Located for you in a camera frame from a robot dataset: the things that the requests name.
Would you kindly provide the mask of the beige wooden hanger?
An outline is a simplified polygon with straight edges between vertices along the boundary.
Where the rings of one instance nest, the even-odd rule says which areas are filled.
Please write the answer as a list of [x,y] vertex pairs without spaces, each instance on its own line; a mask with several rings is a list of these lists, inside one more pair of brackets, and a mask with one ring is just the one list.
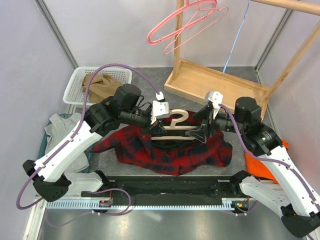
[[164,123],[164,118],[152,117],[151,140],[152,141],[191,141],[194,136],[187,135],[190,130],[195,130],[196,126],[181,125],[188,117],[189,113],[184,109],[172,109],[169,111],[171,120]]

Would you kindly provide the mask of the red plaid skirt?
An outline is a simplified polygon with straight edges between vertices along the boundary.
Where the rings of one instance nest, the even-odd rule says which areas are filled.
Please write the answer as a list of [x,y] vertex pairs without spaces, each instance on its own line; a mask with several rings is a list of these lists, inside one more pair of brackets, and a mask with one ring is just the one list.
[[115,150],[118,162],[149,169],[159,174],[180,176],[200,166],[227,167],[233,155],[233,146],[226,142],[224,134],[216,131],[206,139],[152,140],[140,127],[128,125],[98,143],[91,149],[100,154]]

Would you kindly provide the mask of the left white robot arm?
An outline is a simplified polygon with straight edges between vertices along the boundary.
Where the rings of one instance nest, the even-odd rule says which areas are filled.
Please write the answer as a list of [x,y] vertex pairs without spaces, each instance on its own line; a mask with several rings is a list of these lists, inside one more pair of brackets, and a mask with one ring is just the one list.
[[66,172],[67,167],[91,145],[117,130],[120,124],[148,129],[157,122],[160,114],[168,110],[162,92],[156,94],[147,110],[138,107],[141,96],[141,90],[132,84],[118,87],[113,96],[91,105],[74,129],[49,153],[36,161],[26,160],[22,166],[36,192],[47,202],[74,192],[106,196],[110,185],[102,174],[71,174]]

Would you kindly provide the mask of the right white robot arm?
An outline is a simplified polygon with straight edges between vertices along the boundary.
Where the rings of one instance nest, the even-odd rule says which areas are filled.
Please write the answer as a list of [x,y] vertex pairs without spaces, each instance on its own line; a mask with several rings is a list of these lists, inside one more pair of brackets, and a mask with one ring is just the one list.
[[243,150],[265,165],[280,187],[275,190],[242,170],[232,176],[230,193],[256,199],[276,213],[292,235],[310,237],[320,226],[320,195],[299,172],[277,133],[262,122],[262,109],[256,100],[238,98],[234,112],[219,96],[207,96],[204,101],[206,106],[193,115],[202,124],[187,135],[205,141],[218,131],[237,134]]

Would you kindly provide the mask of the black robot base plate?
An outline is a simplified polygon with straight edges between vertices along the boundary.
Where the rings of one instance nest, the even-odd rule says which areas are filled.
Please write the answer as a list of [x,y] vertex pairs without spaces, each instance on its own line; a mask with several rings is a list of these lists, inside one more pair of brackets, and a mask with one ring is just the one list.
[[246,201],[247,195],[232,176],[218,175],[133,175],[104,176],[99,189],[122,189],[139,204],[210,204],[222,199]]

